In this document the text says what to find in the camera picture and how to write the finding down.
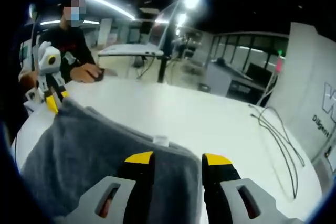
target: window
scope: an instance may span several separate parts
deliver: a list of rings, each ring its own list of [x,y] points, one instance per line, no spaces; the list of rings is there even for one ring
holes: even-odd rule
[[[236,48],[236,52],[232,61],[232,67],[234,69],[243,71],[250,45],[251,35],[241,35],[239,37],[238,46]]]
[[[288,46],[288,39],[287,38],[280,38],[276,37],[274,38],[274,51],[282,51],[282,56],[286,56],[286,51],[287,51],[287,46]]]
[[[230,45],[236,45],[236,41],[237,41],[237,35],[229,35],[229,40],[228,40],[228,44]]]
[[[272,37],[256,35],[253,41],[252,48],[268,52],[272,47]]]
[[[265,63],[267,61],[268,53],[264,51],[256,51],[257,49],[252,48],[250,55],[248,57],[247,63],[245,68],[243,69],[244,72],[248,70],[248,67],[251,63],[258,65],[262,68],[265,67]]]
[[[221,36],[218,48],[217,48],[217,53],[215,55],[215,59],[218,59],[222,57],[224,49],[225,49],[225,43],[226,43],[227,36]]]
[[[216,48],[218,46],[218,43],[219,43],[219,40],[221,39],[220,36],[216,36],[214,38],[214,43],[212,44],[212,48],[211,48],[211,53],[210,53],[210,58],[211,59],[214,59],[215,58],[215,51],[216,51]]]
[[[277,62],[278,62],[278,55],[271,55],[267,63],[266,69],[270,72],[273,72],[275,70]]]

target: small white robot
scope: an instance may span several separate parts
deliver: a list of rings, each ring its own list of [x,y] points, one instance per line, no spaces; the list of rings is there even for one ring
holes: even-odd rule
[[[53,97],[53,91],[57,94],[60,102],[69,94],[65,89],[65,82],[60,72],[61,53],[51,46],[50,42],[44,41],[38,49],[38,91],[47,106],[54,113],[58,113],[57,103]]]

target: white partition wall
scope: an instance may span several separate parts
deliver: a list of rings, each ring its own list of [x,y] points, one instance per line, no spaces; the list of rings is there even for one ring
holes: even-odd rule
[[[107,38],[110,34],[112,25],[112,19],[111,18],[104,18],[100,22],[100,29],[98,33],[98,45],[99,46],[105,46],[107,42]]]
[[[336,43],[292,23],[285,64],[268,102],[313,159],[336,125]]]

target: round white table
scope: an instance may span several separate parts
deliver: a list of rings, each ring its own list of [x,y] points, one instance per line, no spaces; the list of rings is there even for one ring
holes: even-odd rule
[[[109,76],[93,84],[70,82],[66,88],[80,105],[91,106],[107,118],[145,134],[165,135],[200,159],[206,152],[229,158],[241,178],[252,179],[271,194],[278,210],[289,218],[306,220],[321,199],[317,175],[288,131],[306,163],[302,167],[291,152],[299,177],[297,198],[293,200],[281,151],[270,133],[250,116],[256,112],[247,103],[167,84]],[[17,137],[19,169],[53,118],[54,114],[41,104],[25,122]],[[265,118],[281,131],[279,120],[271,112],[265,113]],[[200,223],[207,223],[206,218],[203,207]]]

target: gray towel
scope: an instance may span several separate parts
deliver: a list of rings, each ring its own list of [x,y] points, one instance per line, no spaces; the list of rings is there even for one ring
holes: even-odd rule
[[[176,144],[163,147],[151,141],[92,108],[64,99],[52,126],[28,155],[22,176],[47,214],[65,216],[78,206],[84,192],[106,176],[114,176],[127,157],[154,151],[148,223],[198,223],[201,161]]]

